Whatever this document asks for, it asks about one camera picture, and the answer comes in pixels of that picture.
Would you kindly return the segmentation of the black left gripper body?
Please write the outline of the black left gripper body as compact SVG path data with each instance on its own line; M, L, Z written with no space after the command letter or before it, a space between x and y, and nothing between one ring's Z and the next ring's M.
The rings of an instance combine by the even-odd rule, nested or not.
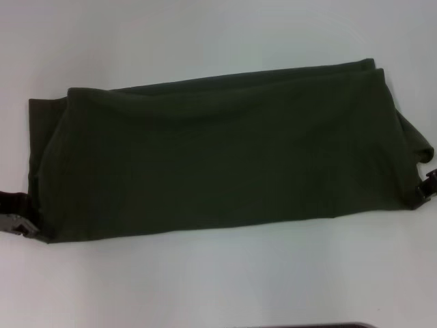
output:
M1 231L33 238L39 229L24 217L15 214L1 214Z

